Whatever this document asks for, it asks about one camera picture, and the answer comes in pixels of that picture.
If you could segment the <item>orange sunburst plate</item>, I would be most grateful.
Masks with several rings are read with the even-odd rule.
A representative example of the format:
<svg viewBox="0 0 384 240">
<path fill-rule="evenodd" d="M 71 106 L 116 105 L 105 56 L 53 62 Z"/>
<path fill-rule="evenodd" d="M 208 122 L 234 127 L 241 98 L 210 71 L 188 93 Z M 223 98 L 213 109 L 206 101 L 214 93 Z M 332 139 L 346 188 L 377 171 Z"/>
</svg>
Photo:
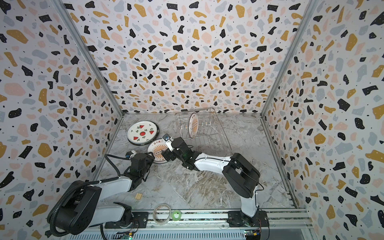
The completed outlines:
<svg viewBox="0 0 384 240">
<path fill-rule="evenodd" d="M 196 137 L 199 128 L 199 119 L 196 112 L 193 112 L 189 119 L 189 135 L 193 139 Z"/>
<path fill-rule="evenodd" d="M 162 150 L 168 149 L 167 145 L 163 141 L 163 139 L 157 139 L 153 141 L 147 148 L 147 152 L 153 153 L 155 158 L 161 158 Z"/>
</svg>

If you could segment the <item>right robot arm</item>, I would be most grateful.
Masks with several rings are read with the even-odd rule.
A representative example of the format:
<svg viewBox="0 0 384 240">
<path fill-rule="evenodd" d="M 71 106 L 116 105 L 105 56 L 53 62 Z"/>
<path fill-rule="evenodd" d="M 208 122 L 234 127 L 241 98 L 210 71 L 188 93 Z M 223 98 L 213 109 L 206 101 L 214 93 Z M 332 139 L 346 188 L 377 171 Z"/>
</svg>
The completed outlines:
<svg viewBox="0 0 384 240">
<path fill-rule="evenodd" d="M 249 218 L 256 215 L 257 191 L 259 190 L 260 172 L 241 154 L 229 157 L 217 157 L 194 151 L 186 142 L 168 134 L 162 137 L 167 149 L 162 151 L 166 161 L 178 159 L 182 166 L 190 171 L 212 172 L 225 177 L 232 189 L 241 198 L 241 213 Z"/>
</svg>

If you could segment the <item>orange sunburst plate front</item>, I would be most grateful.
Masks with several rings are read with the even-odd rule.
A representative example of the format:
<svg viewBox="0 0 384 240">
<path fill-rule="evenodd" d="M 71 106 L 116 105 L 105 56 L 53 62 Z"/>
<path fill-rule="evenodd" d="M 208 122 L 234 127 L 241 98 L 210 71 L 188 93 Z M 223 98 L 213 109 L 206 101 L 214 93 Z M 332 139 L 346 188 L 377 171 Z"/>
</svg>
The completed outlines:
<svg viewBox="0 0 384 240">
<path fill-rule="evenodd" d="M 147 152 L 153 153 L 155 158 L 161 158 L 162 150 L 168 149 L 167 145 L 163 141 L 163 139 L 157 139 L 153 141 L 147 148 Z"/>
</svg>

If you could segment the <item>green rim plate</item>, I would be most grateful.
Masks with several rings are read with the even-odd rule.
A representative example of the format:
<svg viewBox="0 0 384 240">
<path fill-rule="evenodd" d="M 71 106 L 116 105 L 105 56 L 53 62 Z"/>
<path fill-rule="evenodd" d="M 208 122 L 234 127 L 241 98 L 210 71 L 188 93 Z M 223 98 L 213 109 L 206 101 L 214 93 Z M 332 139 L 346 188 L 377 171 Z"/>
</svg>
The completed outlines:
<svg viewBox="0 0 384 240">
<path fill-rule="evenodd" d="M 165 159 L 164 157 L 161 157 L 161 158 L 155 158 L 154 160 L 154 164 L 158 164 L 158 165 L 161 165 L 161 164 L 166 164 L 168 163 L 169 161 L 171 161 L 171 159 Z"/>
</svg>

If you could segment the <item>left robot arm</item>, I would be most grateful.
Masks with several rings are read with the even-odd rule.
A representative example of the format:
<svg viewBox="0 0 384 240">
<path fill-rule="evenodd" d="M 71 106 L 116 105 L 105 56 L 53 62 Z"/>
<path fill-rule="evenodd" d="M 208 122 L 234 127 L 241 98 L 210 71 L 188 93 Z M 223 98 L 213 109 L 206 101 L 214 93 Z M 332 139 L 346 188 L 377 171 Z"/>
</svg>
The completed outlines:
<svg viewBox="0 0 384 240">
<path fill-rule="evenodd" d="M 107 154 L 105 159 L 117 175 L 103 180 L 73 182 L 47 217 L 53 236 L 78 235 L 88 227 L 103 227 L 107 223 L 114 223 L 120 228 L 137 223 L 131 206 L 120 202 L 103 206 L 101 202 L 117 194 L 131 192 L 145 182 L 155 156 L 152 152 L 127 152 L 123 160 L 131 164 L 124 172 L 112 162 L 113 155 Z"/>
</svg>

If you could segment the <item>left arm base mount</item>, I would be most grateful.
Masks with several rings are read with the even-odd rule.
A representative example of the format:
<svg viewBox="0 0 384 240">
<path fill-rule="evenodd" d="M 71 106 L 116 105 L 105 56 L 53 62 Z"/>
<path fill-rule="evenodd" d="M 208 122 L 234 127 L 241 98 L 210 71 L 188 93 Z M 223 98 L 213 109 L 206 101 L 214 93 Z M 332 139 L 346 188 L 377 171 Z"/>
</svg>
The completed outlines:
<svg viewBox="0 0 384 240">
<path fill-rule="evenodd" d="M 107 222 L 104 227 L 106 229 L 144 229 L 147 226 L 149 219 L 148 212 L 129 212 L 124 214 L 122 219 L 117 222 Z"/>
</svg>

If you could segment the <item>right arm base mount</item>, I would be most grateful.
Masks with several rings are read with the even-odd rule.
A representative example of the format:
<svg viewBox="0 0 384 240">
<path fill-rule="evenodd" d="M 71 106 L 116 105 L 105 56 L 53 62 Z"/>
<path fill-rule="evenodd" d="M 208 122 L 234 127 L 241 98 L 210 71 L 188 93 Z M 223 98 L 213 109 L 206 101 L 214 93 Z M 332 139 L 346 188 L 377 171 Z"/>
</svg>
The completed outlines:
<svg viewBox="0 0 384 240">
<path fill-rule="evenodd" d="M 241 211 L 229 211 L 227 223 L 232 227 L 269 227 L 267 212 L 257 210 L 253 217 L 249 217 Z"/>
</svg>

